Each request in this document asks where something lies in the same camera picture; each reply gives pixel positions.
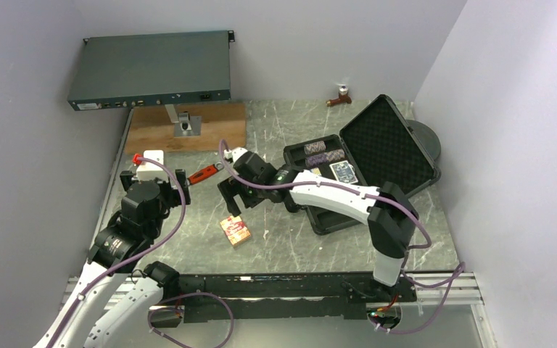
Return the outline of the red playing card deck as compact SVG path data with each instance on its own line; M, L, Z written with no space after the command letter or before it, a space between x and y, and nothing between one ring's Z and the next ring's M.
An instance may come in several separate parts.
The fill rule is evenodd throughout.
M237 247L252 238L250 230L239 216L229 216L220 221L220 227L233 247Z

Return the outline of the red handled adjustable wrench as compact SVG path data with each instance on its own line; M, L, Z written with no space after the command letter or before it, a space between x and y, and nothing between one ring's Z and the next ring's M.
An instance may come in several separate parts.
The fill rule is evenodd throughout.
M214 176L215 174L219 173L223 168L224 166L221 162L216 162L214 164L208 165L196 171L194 174L191 174L187 178L187 183L189 186L193 186L198 183L201 183L207 180L208 178Z

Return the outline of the dark green rack server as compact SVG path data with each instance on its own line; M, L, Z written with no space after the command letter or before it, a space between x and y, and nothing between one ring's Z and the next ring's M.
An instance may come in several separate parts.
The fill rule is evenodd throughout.
M76 111L231 98L232 30L91 37L67 101Z

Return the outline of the grey metal stand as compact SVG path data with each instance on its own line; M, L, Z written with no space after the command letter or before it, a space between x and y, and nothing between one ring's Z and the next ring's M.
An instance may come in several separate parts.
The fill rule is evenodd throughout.
M189 112L179 112L174 104L165 105L166 112L172 124L174 124L173 136L193 137L201 135L202 118L191 116Z

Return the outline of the brown bottle with cap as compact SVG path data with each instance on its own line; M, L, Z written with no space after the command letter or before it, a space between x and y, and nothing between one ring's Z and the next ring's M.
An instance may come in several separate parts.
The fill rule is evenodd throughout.
M340 85L338 88L337 97L326 101L327 107L334 107L339 104L351 104L352 99L349 95L349 88L346 85Z

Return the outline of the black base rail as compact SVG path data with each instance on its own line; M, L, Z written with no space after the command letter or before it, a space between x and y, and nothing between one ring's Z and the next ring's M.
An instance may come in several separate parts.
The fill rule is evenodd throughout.
M414 286L394 286L370 271L327 273L181 274L167 284L152 321L165 327L169 307L185 323L210 320L341 317L363 320L375 307L417 300Z

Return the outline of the multicolour chip stack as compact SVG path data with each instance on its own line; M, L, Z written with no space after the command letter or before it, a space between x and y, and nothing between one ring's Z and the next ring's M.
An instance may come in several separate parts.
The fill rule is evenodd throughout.
M326 150L326 144L324 141L315 141L304 145L304 153L306 155L317 154L324 152Z

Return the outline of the brown wooden board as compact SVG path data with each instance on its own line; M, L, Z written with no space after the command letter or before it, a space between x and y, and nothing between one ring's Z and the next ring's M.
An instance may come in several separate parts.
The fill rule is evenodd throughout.
M231 148L246 144L246 107L241 102L179 104L174 110L187 112L190 126L196 117L201 120L197 136L183 136L181 126L170 119L168 105L137 107L125 142L126 154L145 150L164 152L215 151L221 139Z

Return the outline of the dark grey round disc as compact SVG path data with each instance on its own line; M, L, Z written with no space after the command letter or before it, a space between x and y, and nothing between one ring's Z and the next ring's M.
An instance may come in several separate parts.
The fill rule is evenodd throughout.
M407 120L407 123L429 156L437 161L442 153L442 145L437 134L429 126L417 120Z

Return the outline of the blue playing card deck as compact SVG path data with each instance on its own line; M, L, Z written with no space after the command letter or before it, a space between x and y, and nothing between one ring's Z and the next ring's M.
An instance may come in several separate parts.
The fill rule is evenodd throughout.
M329 167L336 181L346 184L354 184L358 182L355 169L347 160L331 163Z

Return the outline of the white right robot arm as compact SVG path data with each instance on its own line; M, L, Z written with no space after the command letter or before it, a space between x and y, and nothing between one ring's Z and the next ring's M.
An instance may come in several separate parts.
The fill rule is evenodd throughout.
M247 208L268 200L288 210L319 207L367 226L375 249L371 293L387 301L399 289L398 279L410 249L410 240L422 228L417 212L398 186L359 186L285 165L276 169L256 153L237 147L219 152L229 178L219 189L233 216L241 213L235 196Z

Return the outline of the black poker set case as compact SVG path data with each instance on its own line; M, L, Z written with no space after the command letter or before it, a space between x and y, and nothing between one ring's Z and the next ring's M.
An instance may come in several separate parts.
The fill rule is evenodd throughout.
M411 198L436 183L441 176L436 161L413 134L396 103L384 94L376 97L338 134L285 146L285 162L313 168L305 166L305 159L314 154L306 155L304 145L315 141L325 142L324 152L344 150L345 158L336 162L347 160L354 167L358 177L354 184L381 187L389 181ZM335 180L329 167L331 163L335 162L315 167L320 169L323 177ZM304 207L304 210L313 232L320 236L358 224L352 218L320 207Z

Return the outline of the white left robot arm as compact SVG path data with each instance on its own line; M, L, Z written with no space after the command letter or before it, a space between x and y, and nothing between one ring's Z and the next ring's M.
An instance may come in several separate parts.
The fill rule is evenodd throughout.
M96 235L72 293L37 347L110 347L135 315L157 302L168 305L178 298L178 272L153 262L124 299L105 308L137 262L157 248L170 210L191 202L184 170L168 175L146 163L134 173L123 171L120 179L125 189L120 209Z

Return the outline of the blue 10 chip stack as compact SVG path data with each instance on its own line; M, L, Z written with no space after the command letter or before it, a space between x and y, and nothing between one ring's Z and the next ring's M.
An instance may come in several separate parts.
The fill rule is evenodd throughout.
M337 149L325 153L325 158L327 162L336 162L345 158L345 152L343 149Z

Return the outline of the blue texas holdem booklet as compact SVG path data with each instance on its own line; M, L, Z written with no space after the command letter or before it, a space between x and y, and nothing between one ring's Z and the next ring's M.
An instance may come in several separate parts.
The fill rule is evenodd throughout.
M315 175L321 176L321 171L318 167L311 168L310 171Z

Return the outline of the purple 500 chip stack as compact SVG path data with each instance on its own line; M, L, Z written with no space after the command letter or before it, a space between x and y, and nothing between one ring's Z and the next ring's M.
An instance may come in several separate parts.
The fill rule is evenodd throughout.
M320 164L323 164L327 161L327 157L325 153L314 154L309 156L305 159L305 166L306 167L315 167Z

